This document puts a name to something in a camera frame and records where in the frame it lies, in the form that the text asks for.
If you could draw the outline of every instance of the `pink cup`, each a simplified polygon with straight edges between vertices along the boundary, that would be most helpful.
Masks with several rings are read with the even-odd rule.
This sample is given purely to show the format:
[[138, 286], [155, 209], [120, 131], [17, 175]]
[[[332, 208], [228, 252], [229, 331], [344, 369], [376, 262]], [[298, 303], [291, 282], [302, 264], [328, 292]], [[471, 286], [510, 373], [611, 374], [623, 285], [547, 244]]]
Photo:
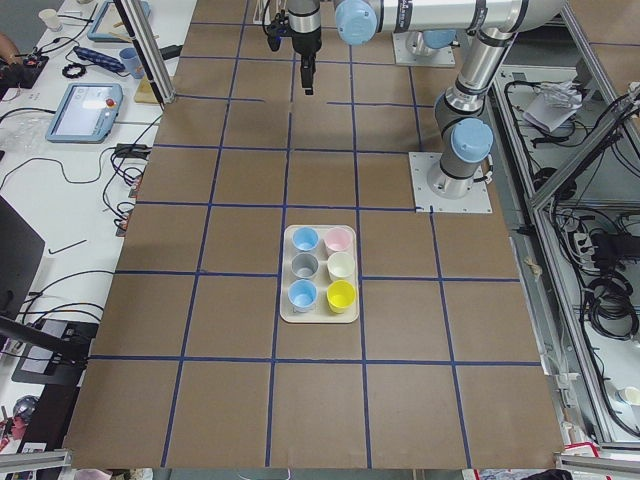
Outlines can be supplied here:
[[352, 243], [353, 237], [346, 228], [334, 227], [324, 235], [324, 246], [329, 256], [349, 250]]

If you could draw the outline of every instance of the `blue joint cap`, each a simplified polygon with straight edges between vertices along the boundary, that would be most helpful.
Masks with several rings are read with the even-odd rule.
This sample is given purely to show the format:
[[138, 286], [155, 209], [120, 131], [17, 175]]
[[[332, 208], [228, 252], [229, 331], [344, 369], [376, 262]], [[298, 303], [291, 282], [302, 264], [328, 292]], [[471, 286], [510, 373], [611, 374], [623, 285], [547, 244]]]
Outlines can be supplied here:
[[427, 47], [440, 50], [456, 39], [455, 30], [425, 30], [422, 32], [422, 38]]
[[482, 120], [467, 118], [451, 134], [454, 153], [466, 163], [480, 163], [491, 151], [493, 131]]
[[364, 0], [344, 0], [336, 8], [336, 25], [340, 38], [349, 45], [362, 45], [378, 29], [376, 12]]

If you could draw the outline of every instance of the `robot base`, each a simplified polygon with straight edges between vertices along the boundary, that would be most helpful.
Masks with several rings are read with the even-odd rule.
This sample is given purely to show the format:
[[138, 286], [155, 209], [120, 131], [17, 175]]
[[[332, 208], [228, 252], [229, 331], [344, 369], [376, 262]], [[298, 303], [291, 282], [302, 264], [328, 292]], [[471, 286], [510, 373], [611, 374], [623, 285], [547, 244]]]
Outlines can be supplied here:
[[[437, 213], [493, 213], [484, 182], [474, 183], [469, 193], [458, 200], [443, 198], [431, 190], [427, 175], [431, 167], [440, 161], [440, 157], [440, 153], [432, 152], [409, 154], [416, 211], [429, 213], [433, 209]], [[482, 175], [482, 170], [478, 168], [477, 176]]]
[[410, 32], [393, 34], [393, 52], [396, 56], [396, 65], [415, 65], [417, 67], [441, 67], [453, 68], [456, 59], [451, 47], [445, 47], [430, 57], [414, 55], [407, 50], [407, 37]]

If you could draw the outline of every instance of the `cup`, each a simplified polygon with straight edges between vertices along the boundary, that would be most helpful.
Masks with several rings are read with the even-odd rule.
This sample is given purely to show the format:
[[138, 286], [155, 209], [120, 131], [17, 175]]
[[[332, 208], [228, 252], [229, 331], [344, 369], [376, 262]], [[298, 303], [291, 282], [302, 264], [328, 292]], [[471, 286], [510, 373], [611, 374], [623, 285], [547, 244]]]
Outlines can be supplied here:
[[318, 272], [318, 259], [310, 253], [299, 253], [291, 261], [291, 270], [298, 278], [313, 278]]
[[135, 48], [127, 47], [120, 50], [120, 61], [127, 69], [127, 72], [136, 80], [140, 80], [144, 76], [144, 69]]
[[336, 252], [329, 257], [327, 269], [331, 281], [346, 280], [356, 271], [356, 261], [350, 253]]
[[338, 280], [327, 289], [329, 308], [334, 313], [344, 313], [356, 301], [356, 289], [346, 280]]
[[616, 392], [616, 397], [628, 405], [634, 407], [640, 405], [640, 390], [636, 387], [622, 388]]
[[348, 250], [352, 242], [351, 232], [342, 227], [333, 227], [324, 235], [324, 246], [327, 250], [327, 255]]
[[301, 252], [311, 252], [318, 246], [318, 232], [311, 227], [301, 227], [293, 232], [293, 246]]
[[296, 280], [289, 287], [289, 301], [293, 310], [305, 313], [313, 310], [318, 299], [318, 290], [310, 280]]
[[52, 32], [59, 32], [62, 30], [62, 22], [58, 17], [58, 12], [56, 12], [53, 8], [45, 8], [44, 10], [40, 10], [38, 13], [40, 20], [44, 22], [49, 30]]

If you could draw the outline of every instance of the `yellow cup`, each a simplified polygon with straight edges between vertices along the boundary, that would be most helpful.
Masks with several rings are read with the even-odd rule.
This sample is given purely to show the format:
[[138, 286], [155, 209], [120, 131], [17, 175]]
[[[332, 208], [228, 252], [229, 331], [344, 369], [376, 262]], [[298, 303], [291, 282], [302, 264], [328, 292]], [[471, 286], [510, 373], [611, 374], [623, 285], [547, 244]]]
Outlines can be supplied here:
[[327, 300], [332, 312], [344, 313], [356, 301], [356, 289], [346, 280], [338, 280], [329, 285]]

